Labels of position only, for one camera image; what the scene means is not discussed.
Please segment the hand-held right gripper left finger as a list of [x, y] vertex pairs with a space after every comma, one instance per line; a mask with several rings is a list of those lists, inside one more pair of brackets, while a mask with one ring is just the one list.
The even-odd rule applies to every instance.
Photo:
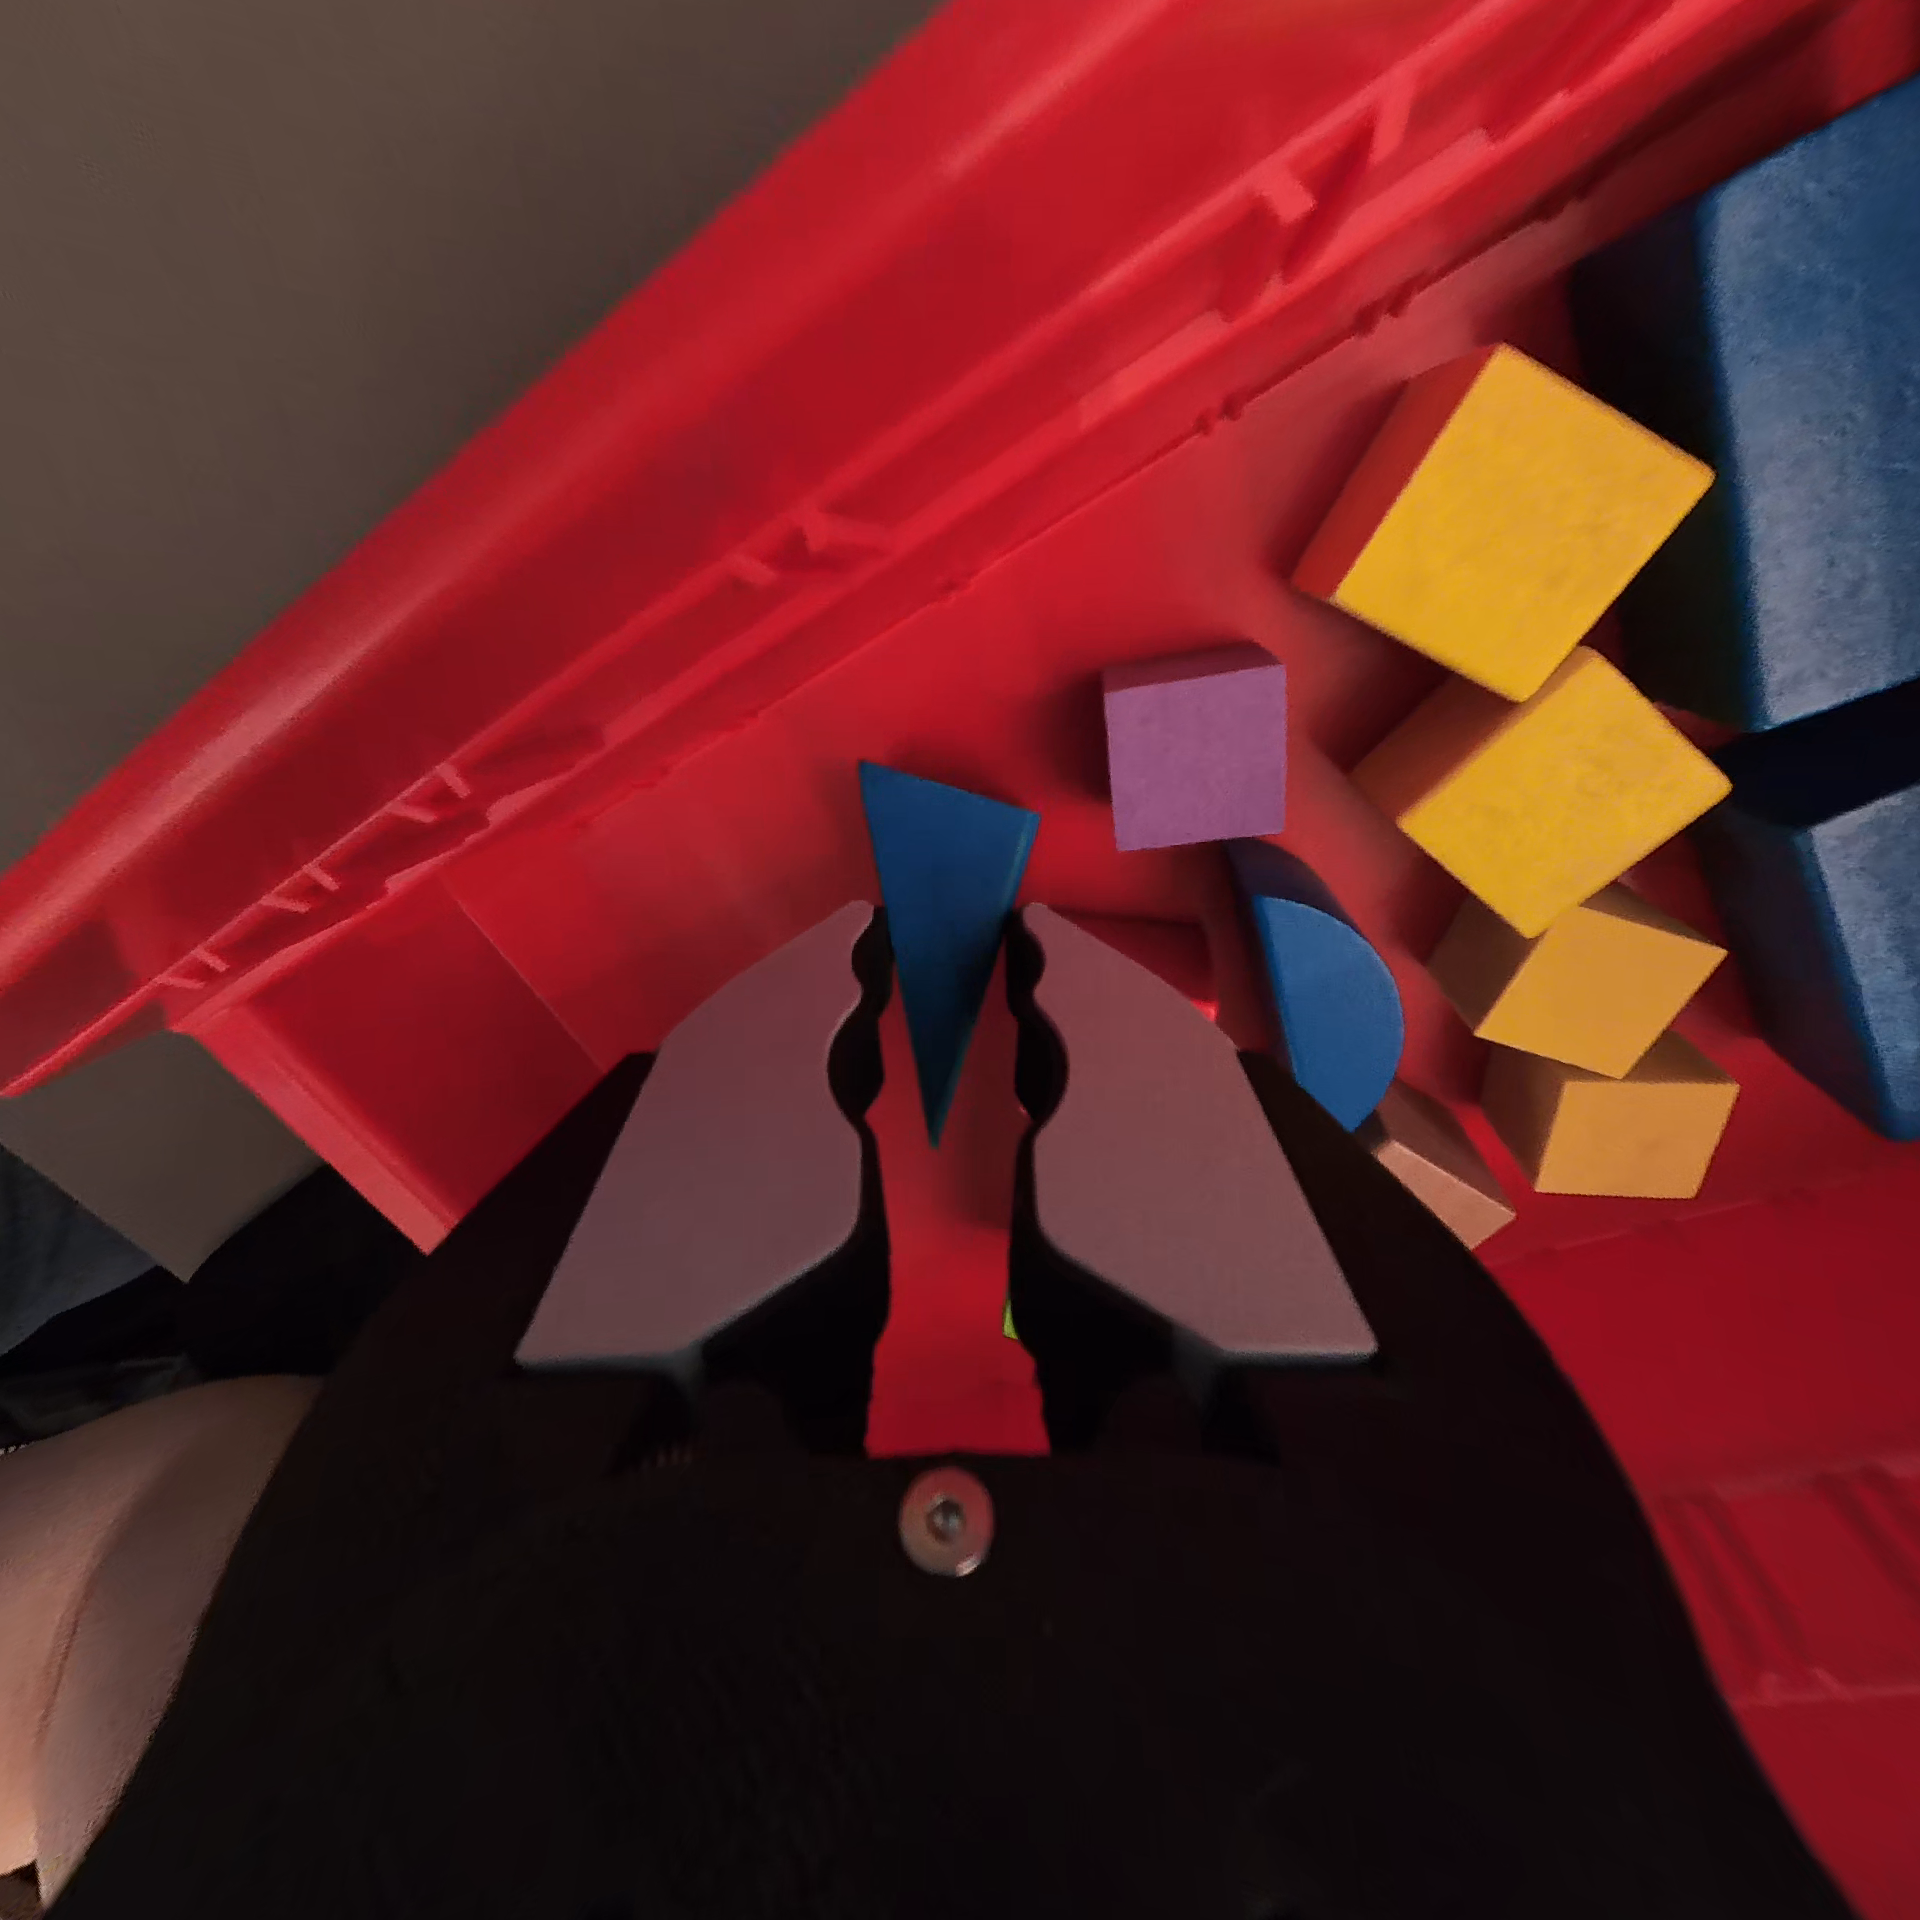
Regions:
[[884, 1007], [874, 903], [707, 997], [647, 1068], [515, 1362], [687, 1362], [845, 1250], [879, 1162]]

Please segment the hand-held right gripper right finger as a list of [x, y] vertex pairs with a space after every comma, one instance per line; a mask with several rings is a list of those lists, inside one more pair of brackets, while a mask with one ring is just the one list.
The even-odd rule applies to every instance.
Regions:
[[1218, 1358], [1373, 1358], [1378, 1337], [1218, 1022], [1052, 906], [1010, 923], [1006, 987], [1042, 1246]]

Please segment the blue half-cylinder block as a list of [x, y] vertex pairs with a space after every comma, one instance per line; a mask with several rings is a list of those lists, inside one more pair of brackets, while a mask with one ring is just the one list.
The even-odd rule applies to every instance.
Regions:
[[1342, 1130], [1363, 1130], [1404, 1052], [1404, 1002], [1378, 948], [1297, 852], [1225, 842], [1291, 1079]]

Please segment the natural wooden block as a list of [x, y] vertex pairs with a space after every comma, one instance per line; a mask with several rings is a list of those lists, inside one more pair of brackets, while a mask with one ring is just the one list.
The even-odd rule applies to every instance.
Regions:
[[1470, 1250], [1519, 1215], [1460, 1116], [1404, 1079], [1391, 1081], [1354, 1139]]

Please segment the small blue wooden block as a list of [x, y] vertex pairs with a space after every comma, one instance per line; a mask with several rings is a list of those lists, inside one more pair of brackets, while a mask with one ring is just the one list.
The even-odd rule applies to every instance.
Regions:
[[874, 761], [859, 763], [859, 799], [923, 1130], [942, 1145], [1042, 818]]

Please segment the purple wooden block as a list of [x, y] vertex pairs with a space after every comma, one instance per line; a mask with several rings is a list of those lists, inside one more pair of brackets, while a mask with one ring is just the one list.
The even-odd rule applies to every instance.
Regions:
[[1116, 852], [1281, 836], [1286, 667], [1255, 642], [1102, 674]]

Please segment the yellow wooden block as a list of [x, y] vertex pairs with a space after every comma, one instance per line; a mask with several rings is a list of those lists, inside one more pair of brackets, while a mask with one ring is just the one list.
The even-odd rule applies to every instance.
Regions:
[[1526, 701], [1712, 487], [1702, 458], [1496, 342], [1404, 385], [1291, 583]]
[[1546, 1194], [1692, 1203], [1742, 1086], [1666, 1033], [1622, 1079], [1494, 1044], [1480, 1106]]
[[1731, 795], [1715, 757], [1594, 647], [1523, 701], [1451, 681], [1348, 781], [1529, 941]]

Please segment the yellow cube block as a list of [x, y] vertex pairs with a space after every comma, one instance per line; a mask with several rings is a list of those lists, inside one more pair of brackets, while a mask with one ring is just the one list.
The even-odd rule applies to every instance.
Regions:
[[1622, 1079], [1726, 959], [1722, 943], [1612, 881], [1531, 939], [1464, 899], [1425, 968], [1480, 1042]]

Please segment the red plastic bin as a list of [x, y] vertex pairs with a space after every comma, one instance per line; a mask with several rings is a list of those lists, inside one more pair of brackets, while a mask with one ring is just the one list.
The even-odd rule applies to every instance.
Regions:
[[1229, 618], [1336, 423], [1918, 3], [953, 3], [3, 879], [3, 1100], [192, 1040], [417, 1240], [854, 879], [989, 671]]

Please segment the blue rectangular block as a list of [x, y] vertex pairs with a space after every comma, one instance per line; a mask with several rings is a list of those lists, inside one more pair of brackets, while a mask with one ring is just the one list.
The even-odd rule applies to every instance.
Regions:
[[1918, 681], [1918, 80], [1587, 256], [1570, 325], [1715, 470], [1621, 597], [1631, 681], [1731, 733]]

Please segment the person's dark clothing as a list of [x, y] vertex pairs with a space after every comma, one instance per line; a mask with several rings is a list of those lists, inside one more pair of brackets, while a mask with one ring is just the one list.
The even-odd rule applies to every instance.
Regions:
[[3, 1357], [151, 1268], [131, 1237], [3, 1150]]

